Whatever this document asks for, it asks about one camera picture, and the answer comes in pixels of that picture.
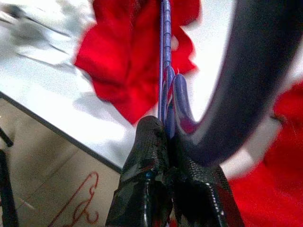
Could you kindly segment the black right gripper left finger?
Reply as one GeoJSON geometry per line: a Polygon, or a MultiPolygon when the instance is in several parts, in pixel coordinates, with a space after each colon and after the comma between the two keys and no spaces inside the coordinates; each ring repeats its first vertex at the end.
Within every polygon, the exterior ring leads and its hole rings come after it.
{"type": "Polygon", "coordinates": [[[106,226],[165,227],[171,213],[171,196],[164,183],[168,169],[163,126],[154,116],[144,117],[137,125],[106,226]]]}

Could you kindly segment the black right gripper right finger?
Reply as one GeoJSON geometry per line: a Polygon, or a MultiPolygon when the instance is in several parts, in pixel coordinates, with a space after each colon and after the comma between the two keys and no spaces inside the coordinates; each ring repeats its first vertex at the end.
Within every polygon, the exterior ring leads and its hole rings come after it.
{"type": "Polygon", "coordinates": [[[202,167],[194,162],[177,136],[169,141],[169,159],[174,170],[173,203],[177,226],[244,226],[220,166],[202,167]]]}

